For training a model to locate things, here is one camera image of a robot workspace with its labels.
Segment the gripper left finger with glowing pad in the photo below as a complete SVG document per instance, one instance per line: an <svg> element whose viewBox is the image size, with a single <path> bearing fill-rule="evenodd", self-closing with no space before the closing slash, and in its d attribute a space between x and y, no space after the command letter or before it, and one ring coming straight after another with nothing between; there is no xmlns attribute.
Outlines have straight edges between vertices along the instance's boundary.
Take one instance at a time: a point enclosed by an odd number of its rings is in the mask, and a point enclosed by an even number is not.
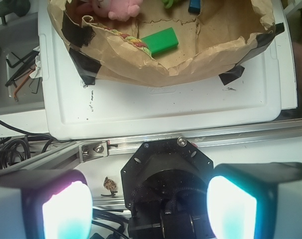
<svg viewBox="0 0 302 239"><path fill-rule="evenodd" d="M0 239L87 239L93 199L78 170L0 170Z"/></svg>

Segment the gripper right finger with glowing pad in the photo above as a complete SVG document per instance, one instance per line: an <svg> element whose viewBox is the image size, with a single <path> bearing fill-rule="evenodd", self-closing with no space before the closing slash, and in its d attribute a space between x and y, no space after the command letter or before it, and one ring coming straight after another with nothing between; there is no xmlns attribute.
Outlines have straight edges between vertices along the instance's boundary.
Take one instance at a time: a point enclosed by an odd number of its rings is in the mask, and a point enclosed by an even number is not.
<svg viewBox="0 0 302 239"><path fill-rule="evenodd" d="M207 211L218 239L302 239L302 163L223 163Z"/></svg>

